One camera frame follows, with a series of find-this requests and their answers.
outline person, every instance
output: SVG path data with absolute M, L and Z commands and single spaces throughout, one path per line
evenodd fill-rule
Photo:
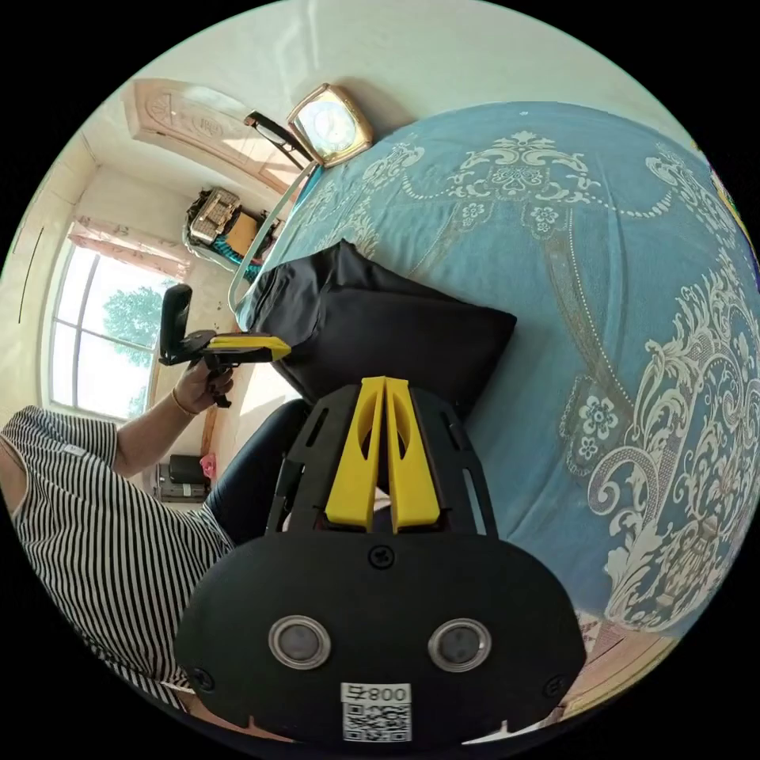
M 0 490 L 25 554 L 91 652 L 164 705 L 235 731 L 208 712 L 173 656 L 193 588 L 236 545 L 264 533 L 282 458 L 308 416 L 276 409 L 197 509 L 178 511 L 129 478 L 154 467 L 191 420 L 228 393 L 205 362 L 122 427 L 29 406 L 0 432 Z

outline tree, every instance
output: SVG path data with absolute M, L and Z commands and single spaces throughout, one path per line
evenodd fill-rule
M 143 386 L 142 390 L 129 401 L 129 419 L 139 417 L 145 411 L 145 405 L 148 397 L 148 386 Z
M 106 334 L 152 348 L 161 326 L 163 293 L 172 285 L 174 282 L 167 279 L 161 283 L 161 290 L 141 285 L 136 291 L 116 291 L 103 305 Z M 148 368 L 153 360 L 147 351 L 136 351 L 119 344 L 115 344 L 115 349 L 137 367 Z

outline black pillow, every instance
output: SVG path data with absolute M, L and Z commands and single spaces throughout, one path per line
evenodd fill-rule
M 516 322 L 394 274 L 345 240 L 262 274 L 237 319 L 291 346 L 274 367 L 309 403 L 385 375 L 435 393 L 462 419 Z

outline gold clock frame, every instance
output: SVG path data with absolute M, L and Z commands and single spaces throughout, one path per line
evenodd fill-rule
M 341 150 L 338 153 L 331 155 L 329 158 L 325 158 L 317 152 L 316 148 L 314 148 L 314 145 L 309 140 L 309 137 L 304 134 L 303 130 L 300 129 L 297 124 L 298 114 L 303 110 L 303 108 L 309 103 L 314 103 L 320 100 L 321 96 L 323 96 L 325 93 L 330 93 L 332 97 L 338 100 L 344 106 L 344 108 L 346 108 L 354 120 L 354 123 L 356 124 L 357 131 L 356 139 L 348 148 L 346 148 L 346 150 Z M 359 111 L 359 109 L 356 107 L 356 104 L 352 101 L 348 93 L 338 85 L 330 85 L 327 83 L 320 85 L 313 92 L 309 93 L 305 98 L 303 98 L 303 100 L 288 115 L 287 125 L 303 143 L 303 146 L 312 154 L 314 160 L 320 166 L 324 166 L 326 169 L 329 169 L 331 166 L 341 164 L 344 161 L 347 161 L 349 158 L 353 158 L 354 156 L 364 152 L 367 150 L 367 148 L 370 148 L 372 146 L 372 141 L 374 138 L 372 126 L 367 121 L 367 118 L 364 116 L 364 114 L 362 114 L 361 111 Z

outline clock face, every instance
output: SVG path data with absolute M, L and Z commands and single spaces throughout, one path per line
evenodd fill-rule
M 340 102 L 307 103 L 298 114 L 298 121 L 309 142 L 323 157 L 350 148 L 356 140 L 356 123 Z

